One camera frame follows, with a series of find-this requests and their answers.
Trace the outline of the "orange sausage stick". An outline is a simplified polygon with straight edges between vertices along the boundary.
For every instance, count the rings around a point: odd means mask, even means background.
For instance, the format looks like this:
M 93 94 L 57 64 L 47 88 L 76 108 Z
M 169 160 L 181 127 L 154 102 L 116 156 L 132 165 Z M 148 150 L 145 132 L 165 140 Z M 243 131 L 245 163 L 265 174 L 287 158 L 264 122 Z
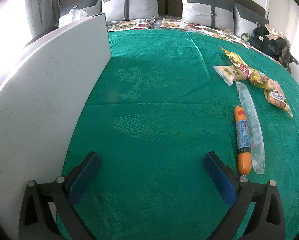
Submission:
M 247 176 L 252 168 L 252 155 L 248 122 L 243 107 L 236 106 L 234 116 L 237 134 L 238 171 L 241 175 Z

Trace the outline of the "clear long snack tube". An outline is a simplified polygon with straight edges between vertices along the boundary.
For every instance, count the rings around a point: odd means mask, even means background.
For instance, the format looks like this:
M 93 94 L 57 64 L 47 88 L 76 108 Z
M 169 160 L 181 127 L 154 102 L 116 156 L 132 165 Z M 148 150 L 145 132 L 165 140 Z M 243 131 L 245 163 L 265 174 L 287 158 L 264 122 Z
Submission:
M 265 150 L 261 125 L 258 114 L 246 85 L 242 82 L 236 82 L 239 100 L 243 107 L 250 134 L 252 167 L 256 174 L 265 173 Z

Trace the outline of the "small yellow snack packet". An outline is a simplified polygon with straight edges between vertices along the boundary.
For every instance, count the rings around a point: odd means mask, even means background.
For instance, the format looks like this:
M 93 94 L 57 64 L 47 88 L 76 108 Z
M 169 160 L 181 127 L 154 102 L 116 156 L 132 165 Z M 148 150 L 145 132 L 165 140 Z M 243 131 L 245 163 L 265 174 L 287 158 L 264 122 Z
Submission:
M 261 77 L 261 72 L 249 67 L 238 54 L 225 50 L 223 47 L 221 49 L 226 56 L 229 57 L 232 64 L 238 68 L 253 85 L 263 89 L 269 89 L 267 83 Z

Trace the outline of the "white green rice cracker pack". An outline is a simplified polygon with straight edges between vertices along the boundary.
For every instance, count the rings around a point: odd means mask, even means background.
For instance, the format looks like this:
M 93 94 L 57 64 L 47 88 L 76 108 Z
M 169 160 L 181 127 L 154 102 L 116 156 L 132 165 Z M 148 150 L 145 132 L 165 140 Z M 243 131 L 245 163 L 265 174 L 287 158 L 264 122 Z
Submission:
M 213 66 L 213 69 L 228 86 L 231 86 L 235 81 L 247 79 L 236 66 Z

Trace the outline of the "peanut snack bag yellow edge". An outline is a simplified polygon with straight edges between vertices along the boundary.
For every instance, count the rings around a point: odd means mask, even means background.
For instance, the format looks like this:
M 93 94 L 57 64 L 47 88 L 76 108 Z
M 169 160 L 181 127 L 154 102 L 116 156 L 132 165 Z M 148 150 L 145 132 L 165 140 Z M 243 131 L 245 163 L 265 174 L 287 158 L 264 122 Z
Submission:
M 286 100 L 285 94 L 279 85 L 279 83 L 268 76 L 266 76 L 264 73 L 260 72 L 261 79 L 263 83 L 266 85 L 264 88 L 264 96 L 267 99 L 267 101 L 286 111 L 291 118 L 293 118 L 292 111 L 290 109 L 290 106 Z

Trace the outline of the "white foam box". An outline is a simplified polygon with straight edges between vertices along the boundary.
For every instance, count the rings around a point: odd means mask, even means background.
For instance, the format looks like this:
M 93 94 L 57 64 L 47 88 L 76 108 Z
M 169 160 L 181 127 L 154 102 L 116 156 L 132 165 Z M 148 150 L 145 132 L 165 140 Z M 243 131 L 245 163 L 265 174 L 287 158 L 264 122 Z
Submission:
M 105 15 L 90 16 L 27 46 L 0 86 L 0 225 L 11 239 L 18 238 L 27 182 L 62 173 L 77 121 L 111 56 Z

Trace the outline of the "green velvet cloth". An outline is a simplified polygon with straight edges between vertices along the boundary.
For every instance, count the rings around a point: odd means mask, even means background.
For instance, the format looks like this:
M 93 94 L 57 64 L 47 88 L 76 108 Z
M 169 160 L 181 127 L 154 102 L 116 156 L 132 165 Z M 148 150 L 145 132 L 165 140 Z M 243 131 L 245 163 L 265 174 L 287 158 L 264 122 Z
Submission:
M 271 59 L 218 38 L 177 30 L 109 33 L 112 58 L 73 133 L 63 174 L 101 158 L 77 212 L 98 239 L 206 239 L 228 210 L 203 167 L 213 151 L 237 164 L 237 89 L 214 71 L 225 51 L 277 81 L 291 112 L 245 82 L 261 124 L 265 173 L 277 182 L 286 238 L 299 232 L 299 85 Z

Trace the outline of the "grey pillow far right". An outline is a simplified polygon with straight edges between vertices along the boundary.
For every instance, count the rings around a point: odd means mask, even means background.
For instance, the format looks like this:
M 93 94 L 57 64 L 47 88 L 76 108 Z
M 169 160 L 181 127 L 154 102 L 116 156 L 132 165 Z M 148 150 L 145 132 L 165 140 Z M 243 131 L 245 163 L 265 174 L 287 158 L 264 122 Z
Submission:
M 244 33 L 252 34 L 254 29 L 269 24 L 265 17 L 237 3 L 233 4 L 233 17 L 234 32 L 239 37 Z

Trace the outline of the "grey pillow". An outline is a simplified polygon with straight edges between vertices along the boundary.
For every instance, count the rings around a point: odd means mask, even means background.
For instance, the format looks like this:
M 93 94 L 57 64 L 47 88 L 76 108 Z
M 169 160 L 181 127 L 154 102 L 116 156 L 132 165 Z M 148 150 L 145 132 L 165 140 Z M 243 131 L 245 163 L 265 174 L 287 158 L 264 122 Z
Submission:
M 193 24 L 234 32 L 234 0 L 181 0 L 182 19 Z
M 233 4 L 233 17 L 234 32 L 239 37 L 244 33 L 252 34 L 254 29 L 269 24 L 265 17 L 237 3 Z
M 78 0 L 60 9 L 60 18 L 58 21 L 58 27 L 64 27 L 71 24 L 69 18 L 69 12 L 71 9 L 82 9 L 88 12 L 88 16 L 100 14 L 102 11 L 101 0 Z
M 108 23 L 141 18 L 157 18 L 158 0 L 101 0 L 102 13 Z

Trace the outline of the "white plastic bag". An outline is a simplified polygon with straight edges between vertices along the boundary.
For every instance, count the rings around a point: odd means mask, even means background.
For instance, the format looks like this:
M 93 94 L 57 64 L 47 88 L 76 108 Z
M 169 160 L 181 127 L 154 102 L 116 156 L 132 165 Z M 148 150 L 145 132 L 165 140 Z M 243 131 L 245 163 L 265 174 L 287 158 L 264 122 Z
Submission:
M 71 23 L 82 20 L 88 16 L 88 12 L 82 9 L 71 9 L 69 12 L 69 18 Z

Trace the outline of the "grey pillow centre right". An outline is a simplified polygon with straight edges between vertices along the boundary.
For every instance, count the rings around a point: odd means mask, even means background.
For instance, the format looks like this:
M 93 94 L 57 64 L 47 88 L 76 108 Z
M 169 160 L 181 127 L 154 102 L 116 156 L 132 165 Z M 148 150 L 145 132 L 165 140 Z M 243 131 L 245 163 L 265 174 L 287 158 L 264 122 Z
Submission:
M 181 0 L 182 19 L 193 24 L 234 32 L 234 0 Z

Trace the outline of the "grey curtain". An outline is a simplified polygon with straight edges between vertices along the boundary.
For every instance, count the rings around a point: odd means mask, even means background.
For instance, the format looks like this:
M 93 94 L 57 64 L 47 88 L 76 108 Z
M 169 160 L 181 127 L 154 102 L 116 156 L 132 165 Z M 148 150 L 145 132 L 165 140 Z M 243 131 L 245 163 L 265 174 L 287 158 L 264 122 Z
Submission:
M 60 17 L 59 0 L 25 0 L 26 15 L 32 37 L 56 25 Z

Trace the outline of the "grey pillow far left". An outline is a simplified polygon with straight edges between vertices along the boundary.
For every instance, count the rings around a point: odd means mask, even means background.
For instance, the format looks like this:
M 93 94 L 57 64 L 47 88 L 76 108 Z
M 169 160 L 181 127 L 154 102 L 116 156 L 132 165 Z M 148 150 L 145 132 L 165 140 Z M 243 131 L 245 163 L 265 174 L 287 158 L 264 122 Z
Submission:
M 102 11 L 101 0 L 78 0 L 60 9 L 60 18 L 58 21 L 58 27 L 64 27 L 71 24 L 69 18 L 69 12 L 71 9 L 82 9 L 88 12 L 88 16 L 100 14 Z

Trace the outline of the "floral bed sheet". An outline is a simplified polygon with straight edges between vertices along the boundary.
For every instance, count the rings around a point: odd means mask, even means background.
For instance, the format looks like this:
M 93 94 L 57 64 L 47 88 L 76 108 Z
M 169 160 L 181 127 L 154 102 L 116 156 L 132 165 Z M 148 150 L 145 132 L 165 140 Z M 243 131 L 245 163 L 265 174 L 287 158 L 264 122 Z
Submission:
M 280 64 L 278 60 L 257 50 L 252 45 L 250 45 L 248 42 L 242 40 L 235 34 L 229 33 L 224 30 L 213 29 L 213 28 L 207 27 L 205 25 L 193 24 L 193 23 L 186 22 L 182 19 L 178 19 L 175 17 L 167 17 L 167 18 L 153 17 L 153 18 L 148 18 L 148 19 L 139 18 L 136 20 L 112 21 L 110 23 L 107 23 L 108 32 L 125 31 L 125 30 L 146 30 L 146 29 L 178 30 L 178 31 L 186 31 L 186 32 L 190 32 L 190 33 L 196 33 L 196 34 L 219 38 L 221 40 L 225 40 L 225 41 L 228 41 L 228 42 L 231 42 L 234 44 L 239 44 L 241 46 L 244 46 L 245 48 L 248 48 L 255 52 L 258 52 L 261 55 Z

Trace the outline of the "grey pillow centre left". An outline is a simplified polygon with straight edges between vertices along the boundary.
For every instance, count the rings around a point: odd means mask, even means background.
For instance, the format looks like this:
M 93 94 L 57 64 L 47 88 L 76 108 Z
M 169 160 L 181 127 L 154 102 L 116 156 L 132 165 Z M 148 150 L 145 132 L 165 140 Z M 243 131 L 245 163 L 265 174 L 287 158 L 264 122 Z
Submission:
M 158 0 L 101 0 L 102 13 L 108 23 L 141 18 L 157 18 Z

